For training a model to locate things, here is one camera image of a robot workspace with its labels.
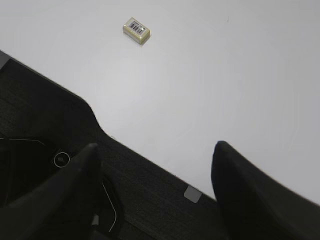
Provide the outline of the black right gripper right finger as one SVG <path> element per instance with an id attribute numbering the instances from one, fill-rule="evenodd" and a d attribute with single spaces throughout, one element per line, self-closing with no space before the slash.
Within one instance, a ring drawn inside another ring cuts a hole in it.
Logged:
<path id="1" fill-rule="evenodd" d="M 214 147 L 211 182 L 228 239 L 320 238 L 320 206 L 272 179 L 226 141 Z"/>

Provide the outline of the black robot base below table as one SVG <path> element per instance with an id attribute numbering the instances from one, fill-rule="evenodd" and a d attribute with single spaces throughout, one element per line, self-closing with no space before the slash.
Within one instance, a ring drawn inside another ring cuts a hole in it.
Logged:
<path id="1" fill-rule="evenodd" d="M 50 142 L 37 139 L 2 138 L 0 211 L 65 168 L 78 153 L 68 153 Z M 91 223 L 93 231 L 90 240 L 115 240 L 123 218 L 121 202 L 112 183 L 102 171 L 101 159 L 98 205 Z"/>

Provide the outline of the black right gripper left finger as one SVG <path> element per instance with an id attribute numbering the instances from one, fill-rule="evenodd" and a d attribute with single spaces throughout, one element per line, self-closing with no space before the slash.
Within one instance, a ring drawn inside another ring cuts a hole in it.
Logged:
<path id="1" fill-rule="evenodd" d="M 2 240 L 89 240 L 102 162 L 90 143 L 71 162 L 0 211 Z"/>

